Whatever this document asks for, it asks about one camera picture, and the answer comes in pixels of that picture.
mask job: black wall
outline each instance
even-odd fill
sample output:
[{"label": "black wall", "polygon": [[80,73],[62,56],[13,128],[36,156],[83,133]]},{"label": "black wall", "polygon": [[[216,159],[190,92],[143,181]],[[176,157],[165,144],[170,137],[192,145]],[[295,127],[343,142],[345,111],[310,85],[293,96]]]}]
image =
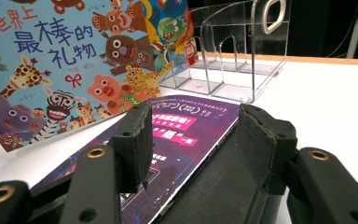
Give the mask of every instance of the black wall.
[{"label": "black wall", "polygon": [[[203,7],[240,1],[187,2],[189,7]],[[336,57],[348,51],[358,0],[292,0],[291,9],[287,55]],[[332,54],[342,41],[343,44]]]}]

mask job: book with purple text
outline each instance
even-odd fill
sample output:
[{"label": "book with purple text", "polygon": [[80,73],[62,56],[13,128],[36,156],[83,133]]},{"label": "book with purple text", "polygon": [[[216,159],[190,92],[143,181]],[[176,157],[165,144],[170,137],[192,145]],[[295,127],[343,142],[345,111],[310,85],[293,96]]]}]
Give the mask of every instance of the book with purple text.
[{"label": "book with purple text", "polygon": [[[122,223],[158,221],[234,128],[239,105],[188,95],[149,99],[155,143],[147,190],[121,194]],[[106,144],[117,124],[78,150],[32,190],[71,174],[87,147]]]},{"label": "book with purple text", "polygon": [[186,0],[0,0],[4,150],[160,96],[158,79],[186,69],[195,48],[186,12]]}]

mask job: acrylic book stand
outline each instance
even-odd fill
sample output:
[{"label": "acrylic book stand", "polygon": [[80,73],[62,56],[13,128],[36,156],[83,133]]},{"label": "acrylic book stand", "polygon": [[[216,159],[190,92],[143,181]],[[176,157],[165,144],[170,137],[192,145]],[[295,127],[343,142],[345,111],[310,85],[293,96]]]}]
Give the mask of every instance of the acrylic book stand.
[{"label": "acrylic book stand", "polygon": [[290,5],[254,0],[190,10],[200,59],[160,85],[251,104],[284,65]]}]

